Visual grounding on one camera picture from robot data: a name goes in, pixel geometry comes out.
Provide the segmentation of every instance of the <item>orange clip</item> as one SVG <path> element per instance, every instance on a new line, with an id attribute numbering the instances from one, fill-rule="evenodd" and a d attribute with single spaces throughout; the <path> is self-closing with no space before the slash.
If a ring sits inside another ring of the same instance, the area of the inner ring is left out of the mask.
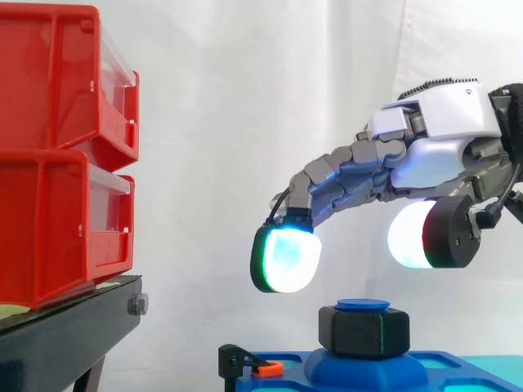
<path id="1" fill-rule="evenodd" d="M 270 363 L 270 366 L 260 366 L 257 368 L 257 372 L 254 369 L 251 371 L 251 374 L 257 378 L 266 378 L 266 377 L 277 377 L 284 374 L 284 365 L 278 361 L 267 361 Z"/>

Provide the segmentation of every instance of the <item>white curtain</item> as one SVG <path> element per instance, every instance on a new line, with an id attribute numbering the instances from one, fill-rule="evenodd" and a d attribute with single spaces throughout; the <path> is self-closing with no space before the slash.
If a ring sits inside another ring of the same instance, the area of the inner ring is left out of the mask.
<path id="1" fill-rule="evenodd" d="M 386 233 L 401 201 L 345 211 L 317 233 L 310 286 L 264 295 L 248 262 L 268 202 L 350 144 L 373 109 L 426 79 L 523 80 L 521 2 L 93 0 L 141 75 L 134 273 L 150 311 L 107 356 L 102 392 L 219 391 L 217 348 L 313 350 L 339 298 L 409 312 L 415 349 L 523 351 L 523 227 L 504 214 L 472 265 L 412 271 Z"/>

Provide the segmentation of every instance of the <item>stacked drawer unit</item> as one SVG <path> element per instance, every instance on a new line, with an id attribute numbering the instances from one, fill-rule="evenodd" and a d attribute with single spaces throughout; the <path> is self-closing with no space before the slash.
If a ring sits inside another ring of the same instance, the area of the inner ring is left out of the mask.
<path id="1" fill-rule="evenodd" d="M 0 305 L 132 268 L 138 74 L 94 7 L 0 3 Z"/>

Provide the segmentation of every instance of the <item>green light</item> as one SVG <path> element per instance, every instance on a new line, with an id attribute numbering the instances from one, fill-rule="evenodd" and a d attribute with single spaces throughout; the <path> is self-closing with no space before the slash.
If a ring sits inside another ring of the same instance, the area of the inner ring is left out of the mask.
<path id="1" fill-rule="evenodd" d="M 272 229 L 263 252 L 263 276 L 275 292 L 297 292 L 314 277 L 321 242 L 299 229 Z"/>
<path id="2" fill-rule="evenodd" d="M 433 200 L 416 202 L 400 211 L 389 228 L 388 244 L 392 256 L 408 268 L 432 268 L 423 249 L 423 224 Z"/>

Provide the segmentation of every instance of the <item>black clamp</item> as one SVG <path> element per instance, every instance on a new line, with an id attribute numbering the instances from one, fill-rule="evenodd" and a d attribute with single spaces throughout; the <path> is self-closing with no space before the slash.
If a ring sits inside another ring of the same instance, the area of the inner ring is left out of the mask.
<path id="1" fill-rule="evenodd" d="M 246 366 L 256 371 L 270 363 L 237 345 L 223 345 L 218 349 L 218 376 L 226 381 L 225 392 L 236 391 L 236 379 L 244 374 Z"/>

